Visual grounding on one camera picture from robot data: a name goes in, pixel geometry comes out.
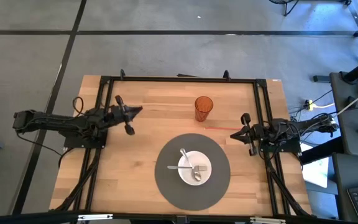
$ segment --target fork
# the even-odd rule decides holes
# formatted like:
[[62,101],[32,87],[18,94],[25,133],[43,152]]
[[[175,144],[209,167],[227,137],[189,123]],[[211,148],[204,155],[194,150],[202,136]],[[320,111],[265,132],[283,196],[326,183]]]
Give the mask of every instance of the fork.
[[184,167],[184,166],[167,166],[168,169],[194,169],[194,171],[206,171],[208,170],[207,166],[194,166],[194,167]]

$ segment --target gray floor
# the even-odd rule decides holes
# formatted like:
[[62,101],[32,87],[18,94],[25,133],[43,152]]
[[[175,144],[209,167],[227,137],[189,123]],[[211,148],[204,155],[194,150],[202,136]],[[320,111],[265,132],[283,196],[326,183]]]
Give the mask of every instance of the gray floor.
[[[79,5],[80,0],[0,0],[0,29],[71,29]],[[352,7],[358,12],[358,1]],[[93,0],[80,29],[357,30],[348,8],[337,2],[302,1],[288,17],[282,17],[282,10],[267,0]],[[5,145],[0,150],[0,215],[10,213],[31,149],[11,129],[13,113],[44,110],[67,40],[64,35],[0,36],[0,141]],[[344,36],[77,36],[54,113],[72,114],[71,99],[83,75],[118,75],[122,68],[140,76],[221,77],[228,69],[236,78],[278,78],[292,108],[330,90],[327,83],[313,83],[313,75],[351,70],[357,61],[358,38]],[[332,102],[328,95],[318,104]],[[305,112],[301,118],[323,111],[334,108]],[[329,136],[317,133],[308,140],[322,143]],[[61,149],[63,138],[49,132],[45,144]],[[55,154],[42,151],[24,212],[47,211],[57,161]],[[316,204],[318,213],[326,203]]]

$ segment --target wooden tabletop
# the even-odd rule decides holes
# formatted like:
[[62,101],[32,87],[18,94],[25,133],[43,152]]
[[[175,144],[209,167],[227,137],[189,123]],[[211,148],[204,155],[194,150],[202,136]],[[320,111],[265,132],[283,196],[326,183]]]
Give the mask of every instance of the wooden tabletop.
[[[79,96],[84,110],[94,107],[100,76],[85,75]],[[289,118],[280,80],[267,80],[274,118]],[[262,89],[260,98],[266,119]],[[124,125],[109,129],[106,147],[101,152],[94,196],[93,212],[159,213],[198,215],[272,215],[265,164],[250,157],[249,147],[229,138],[236,130],[211,128],[241,128],[240,117],[250,113],[251,125],[257,123],[254,91],[243,83],[188,82],[114,82],[112,95],[121,95],[129,106],[143,106],[132,123],[135,135],[129,136]],[[194,102],[206,95],[214,108],[206,121],[195,120]],[[201,211],[182,210],[171,205],[158,191],[154,178],[157,156],[172,138],[198,133],[215,140],[229,159],[231,181],[224,197],[212,207]],[[62,160],[50,208],[59,206],[78,181],[84,149],[74,149]],[[280,153],[285,183],[296,201],[311,213],[301,166],[293,154]],[[84,207],[88,187],[81,199]],[[282,211],[280,191],[276,186],[279,211]]]

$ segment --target gray placemat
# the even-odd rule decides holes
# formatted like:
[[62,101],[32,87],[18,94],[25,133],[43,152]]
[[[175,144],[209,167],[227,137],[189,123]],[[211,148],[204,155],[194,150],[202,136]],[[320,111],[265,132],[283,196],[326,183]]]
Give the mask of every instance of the gray placemat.
[[[175,169],[181,158],[180,149],[199,151],[211,161],[211,177],[203,185],[186,184]],[[230,182],[230,165],[222,148],[201,134],[183,134],[169,141],[161,150],[155,165],[155,181],[161,194],[174,206],[184,210],[203,210],[217,203]]]

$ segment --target orange cup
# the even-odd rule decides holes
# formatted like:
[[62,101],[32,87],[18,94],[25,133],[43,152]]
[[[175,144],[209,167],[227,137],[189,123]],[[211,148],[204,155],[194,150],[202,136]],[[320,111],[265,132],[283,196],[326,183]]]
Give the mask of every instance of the orange cup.
[[214,107],[214,103],[207,96],[200,96],[194,103],[196,107],[196,120],[199,122],[205,121],[206,117]]

